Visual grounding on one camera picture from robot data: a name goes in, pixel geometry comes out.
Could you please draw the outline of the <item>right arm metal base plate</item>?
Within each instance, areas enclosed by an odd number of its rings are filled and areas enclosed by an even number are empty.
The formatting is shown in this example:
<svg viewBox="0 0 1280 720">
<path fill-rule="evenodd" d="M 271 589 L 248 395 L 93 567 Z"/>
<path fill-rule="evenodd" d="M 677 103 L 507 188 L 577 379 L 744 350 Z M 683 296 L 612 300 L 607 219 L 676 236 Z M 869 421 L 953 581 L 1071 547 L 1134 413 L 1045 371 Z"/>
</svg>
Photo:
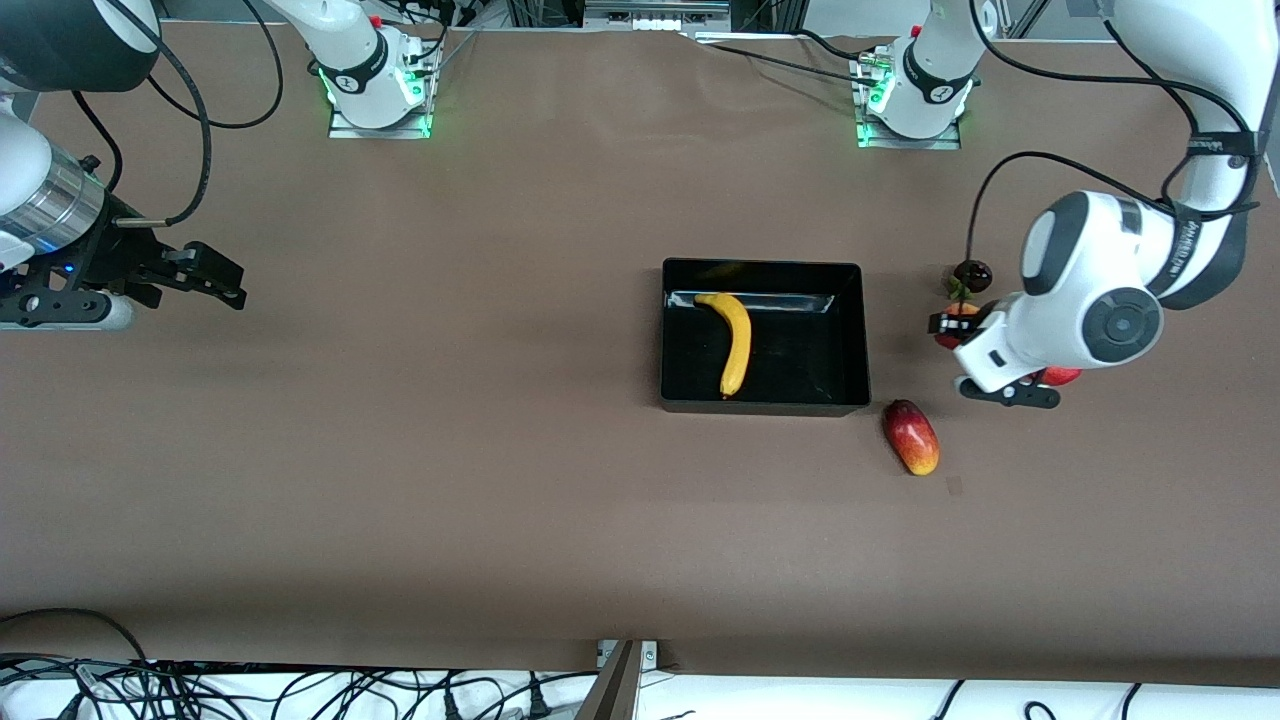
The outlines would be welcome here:
<svg viewBox="0 0 1280 720">
<path fill-rule="evenodd" d="M 421 140 L 433 133 L 442 47 L 421 38 L 380 33 L 366 60 L 320 65 L 332 105 L 332 138 Z"/>
</svg>

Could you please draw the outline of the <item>black rectangular plastic box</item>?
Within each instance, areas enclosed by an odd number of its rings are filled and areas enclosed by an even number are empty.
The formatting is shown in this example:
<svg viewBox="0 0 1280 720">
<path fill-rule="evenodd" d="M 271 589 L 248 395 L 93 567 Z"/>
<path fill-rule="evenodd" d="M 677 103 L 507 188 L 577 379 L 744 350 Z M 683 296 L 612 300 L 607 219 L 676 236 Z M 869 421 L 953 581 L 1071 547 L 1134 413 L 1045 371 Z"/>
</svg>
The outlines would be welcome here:
<svg viewBox="0 0 1280 720">
<path fill-rule="evenodd" d="M 667 258 L 658 396 L 672 413 L 846 416 L 870 405 L 861 268 L 852 263 Z M 740 391 L 721 392 L 730 324 L 700 305 L 727 293 L 751 320 Z"/>
</svg>

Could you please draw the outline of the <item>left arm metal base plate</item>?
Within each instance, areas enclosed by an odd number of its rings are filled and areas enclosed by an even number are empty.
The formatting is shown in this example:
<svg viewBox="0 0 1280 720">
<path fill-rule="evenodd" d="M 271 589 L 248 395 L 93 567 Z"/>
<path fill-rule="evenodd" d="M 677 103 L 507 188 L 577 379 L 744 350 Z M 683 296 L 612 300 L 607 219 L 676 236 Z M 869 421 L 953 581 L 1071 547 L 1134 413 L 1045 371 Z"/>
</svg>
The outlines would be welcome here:
<svg viewBox="0 0 1280 720">
<path fill-rule="evenodd" d="M 911 138 L 900 135 L 876 113 L 896 90 L 897 83 L 891 67 L 890 44 L 876 45 L 870 51 L 860 53 L 856 60 L 849 61 L 849 69 L 855 78 L 876 82 L 873 86 L 852 83 L 858 146 L 911 151 L 959 151 L 963 147 L 959 127 L 959 117 L 964 110 L 963 104 L 945 132 L 929 138 Z"/>
</svg>

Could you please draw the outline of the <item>silver device with ports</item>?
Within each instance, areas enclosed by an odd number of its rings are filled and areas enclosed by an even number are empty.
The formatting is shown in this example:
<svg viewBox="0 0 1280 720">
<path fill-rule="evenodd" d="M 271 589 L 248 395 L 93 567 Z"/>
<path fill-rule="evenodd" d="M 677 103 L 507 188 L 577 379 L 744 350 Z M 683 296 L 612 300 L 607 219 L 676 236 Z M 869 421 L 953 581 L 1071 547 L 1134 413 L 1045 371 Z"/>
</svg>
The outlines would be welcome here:
<svg viewBox="0 0 1280 720">
<path fill-rule="evenodd" d="M 732 6 L 730 0 L 582 0 L 581 27 L 727 33 Z"/>
</svg>

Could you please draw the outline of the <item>red yellow mango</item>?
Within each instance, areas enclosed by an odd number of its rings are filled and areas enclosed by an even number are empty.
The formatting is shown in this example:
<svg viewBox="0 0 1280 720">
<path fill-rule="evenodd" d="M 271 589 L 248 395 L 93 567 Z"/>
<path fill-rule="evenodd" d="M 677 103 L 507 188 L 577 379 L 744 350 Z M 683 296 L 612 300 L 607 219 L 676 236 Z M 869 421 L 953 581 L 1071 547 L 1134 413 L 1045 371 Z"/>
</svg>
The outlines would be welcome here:
<svg viewBox="0 0 1280 720">
<path fill-rule="evenodd" d="M 940 465 L 941 447 L 929 418 L 911 401 L 896 398 L 882 413 L 881 428 L 902 466 L 927 477 Z"/>
</svg>

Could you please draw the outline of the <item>dark purple mangosteen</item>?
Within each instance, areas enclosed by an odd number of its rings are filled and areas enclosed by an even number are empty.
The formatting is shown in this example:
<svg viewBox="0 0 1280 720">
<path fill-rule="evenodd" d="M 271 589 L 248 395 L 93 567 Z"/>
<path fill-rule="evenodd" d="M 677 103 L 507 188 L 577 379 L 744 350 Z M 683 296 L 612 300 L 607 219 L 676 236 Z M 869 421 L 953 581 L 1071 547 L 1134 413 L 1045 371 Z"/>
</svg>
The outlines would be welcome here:
<svg viewBox="0 0 1280 720">
<path fill-rule="evenodd" d="M 954 302 L 968 302 L 984 293 L 993 284 L 993 273 L 979 260 L 959 263 L 946 279 L 948 297 Z"/>
</svg>

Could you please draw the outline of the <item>dark angled pole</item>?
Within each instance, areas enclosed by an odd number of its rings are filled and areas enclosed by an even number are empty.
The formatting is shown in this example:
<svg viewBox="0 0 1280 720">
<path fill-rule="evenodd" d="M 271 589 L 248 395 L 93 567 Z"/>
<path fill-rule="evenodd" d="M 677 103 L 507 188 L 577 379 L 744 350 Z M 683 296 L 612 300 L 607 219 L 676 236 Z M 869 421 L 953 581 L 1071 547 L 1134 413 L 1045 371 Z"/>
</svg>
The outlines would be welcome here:
<svg viewBox="0 0 1280 720">
<path fill-rule="evenodd" d="M 617 641 L 573 720 L 635 720 L 644 660 L 641 641 Z"/>
</svg>

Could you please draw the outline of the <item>yellow banana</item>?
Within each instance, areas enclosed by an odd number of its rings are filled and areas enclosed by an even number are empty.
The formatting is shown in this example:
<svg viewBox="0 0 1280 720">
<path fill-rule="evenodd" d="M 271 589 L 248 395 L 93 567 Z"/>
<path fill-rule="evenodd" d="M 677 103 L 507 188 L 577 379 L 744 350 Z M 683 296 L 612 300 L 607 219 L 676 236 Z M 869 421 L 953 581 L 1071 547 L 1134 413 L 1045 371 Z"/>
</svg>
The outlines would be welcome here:
<svg viewBox="0 0 1280 720">
<path fill-rule="evenodd" d="M 709 307 L 730 328 L 730 350 L 719 378 L 722 398 L 731 398 L 742 388 L 753 351 L 753 320 L 746 306 L 731 293 L 698 293 L 696 305 Z"/>
</svg>

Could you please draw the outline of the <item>small red yellow apple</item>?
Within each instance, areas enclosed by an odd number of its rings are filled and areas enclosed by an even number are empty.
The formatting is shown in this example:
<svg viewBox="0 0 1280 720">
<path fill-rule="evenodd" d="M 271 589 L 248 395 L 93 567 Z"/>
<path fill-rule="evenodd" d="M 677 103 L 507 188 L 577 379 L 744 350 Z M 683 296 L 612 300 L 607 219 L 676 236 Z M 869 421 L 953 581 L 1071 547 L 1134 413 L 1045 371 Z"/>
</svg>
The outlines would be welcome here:
<svg viewBox="0 0 1280 720">
<path fill-rule="evenodd" d="M 970 304 L 970 302 L 951 302 L 943 310 L 943 314 L 955 315 L 955 316 L 972 316 L 972 315 L 978 314 L 979 310 L 980 310 L 979 306 L 977 306 L 974 304 Z M 938 346 L 941 346 L 941 347 L 943 347 L 943 348 L 946 348 L 948 351 L 952 351 L 952 350 L 955 350 L 963 342 L 963 338 L 961 337 L 956 337 L 954 334 L 941 333 L 941 334 L 936 334 L 934 336 L 934 342 Z"/>
</svg>

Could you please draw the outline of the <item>brown table cover sheet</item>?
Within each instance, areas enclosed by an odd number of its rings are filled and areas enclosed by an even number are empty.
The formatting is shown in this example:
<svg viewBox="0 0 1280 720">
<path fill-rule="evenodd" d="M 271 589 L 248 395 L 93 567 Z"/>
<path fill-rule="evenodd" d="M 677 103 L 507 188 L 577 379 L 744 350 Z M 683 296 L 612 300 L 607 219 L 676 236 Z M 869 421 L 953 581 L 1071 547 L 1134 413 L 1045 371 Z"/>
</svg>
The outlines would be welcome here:
<svg viewBox="0 0 1280 720">
<path fill-rule="evenodd" d="M 244 268 L 122 333 L 0 334 L 0 616 L 164 659 L 1280 684 L 1280 199 L 1153 351 L 1053 411 L 925 334 L 1024 149 L 1155 192 L 1160 91 L 986 63 L 956 152 L 858 146 L 847 90 L 667 33 L 484 32 L 431 138 L 332 140 L 308 55 L 164 234 Z M 667 413 L 667 258 L 855 263 L 873 405 Z M 911 475 L 896 398 L 938 437 Z"/>
</svg>

